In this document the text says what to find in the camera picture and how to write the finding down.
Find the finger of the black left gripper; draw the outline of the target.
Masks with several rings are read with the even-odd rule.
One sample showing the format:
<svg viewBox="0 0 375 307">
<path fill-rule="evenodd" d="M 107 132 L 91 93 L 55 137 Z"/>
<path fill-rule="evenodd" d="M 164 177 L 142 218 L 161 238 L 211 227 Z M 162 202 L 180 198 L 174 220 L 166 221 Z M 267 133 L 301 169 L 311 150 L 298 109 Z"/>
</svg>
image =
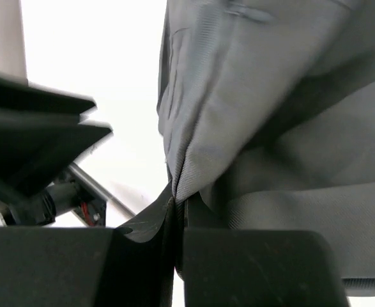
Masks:
<svg viewBox="0 0 375 307">
<path fill-rule="evenodd" d="M 87 97 L 76 97 L 32 87 L 0 77 L 0 108 L 28 111 L 79 119 L 82 113 L 96 107 Z"/>
<path fill-rule="evenodd" d="M 112 132 L 78 114 L 0 109 L 0 199 L 22 200 Z"/>
</svg>

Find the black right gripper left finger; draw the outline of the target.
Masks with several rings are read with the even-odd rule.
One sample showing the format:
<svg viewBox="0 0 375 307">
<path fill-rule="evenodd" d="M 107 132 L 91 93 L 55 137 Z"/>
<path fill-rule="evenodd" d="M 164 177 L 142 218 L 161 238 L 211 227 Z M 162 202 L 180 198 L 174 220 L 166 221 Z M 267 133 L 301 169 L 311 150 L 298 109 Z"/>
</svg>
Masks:
<svg viewBox="0 0 375 307">
<path fill-rule="evenodd" d="M 170 306 L 171 187 L 117 228 L 0 227 L 0 307 Z"/>
</svg>

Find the grey pleated skirt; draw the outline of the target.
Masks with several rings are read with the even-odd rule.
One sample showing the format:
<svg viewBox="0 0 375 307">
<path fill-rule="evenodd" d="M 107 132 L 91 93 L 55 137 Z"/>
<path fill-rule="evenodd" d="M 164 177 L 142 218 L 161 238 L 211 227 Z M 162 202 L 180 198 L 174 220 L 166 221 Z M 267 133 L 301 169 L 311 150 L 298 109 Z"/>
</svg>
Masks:
<svg viewBox="0 0 375 307">
<path fill-rule="evenodd" d="M 179 208 L 318 232 L 375 295 L 375 1 L 168 1 L 157 112 Z"/>
</svg>

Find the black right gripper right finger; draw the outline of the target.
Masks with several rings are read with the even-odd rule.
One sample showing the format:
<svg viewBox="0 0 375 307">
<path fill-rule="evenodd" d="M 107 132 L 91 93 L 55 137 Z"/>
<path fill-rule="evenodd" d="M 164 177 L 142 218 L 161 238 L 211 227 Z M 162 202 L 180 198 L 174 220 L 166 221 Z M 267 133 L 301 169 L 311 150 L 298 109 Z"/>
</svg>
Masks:
<svg viewBox="0 0 375 307">
<path fill-rule="evenodd" d="M 199 194 L 176 204 L 177 269 L 187 306 L 347 306 L 324 238 L 305 230 L 231 230 Z"/>
</svg>

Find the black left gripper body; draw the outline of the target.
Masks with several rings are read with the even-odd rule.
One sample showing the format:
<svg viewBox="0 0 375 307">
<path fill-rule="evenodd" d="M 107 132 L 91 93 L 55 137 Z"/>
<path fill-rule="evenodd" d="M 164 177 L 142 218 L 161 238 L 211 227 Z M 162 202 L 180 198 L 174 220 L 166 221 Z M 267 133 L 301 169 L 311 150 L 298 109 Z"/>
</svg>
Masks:
<svg viewBox="0 0 375 307">
<path fill-rule="evenodd" d="M 6 226 L 45 226 L 67 212 L 73 212 L 86 226 L 106 226 L 107 192 L 78 166 L 62 172 L 23 209 L 0 202 Z"/>
</svg>

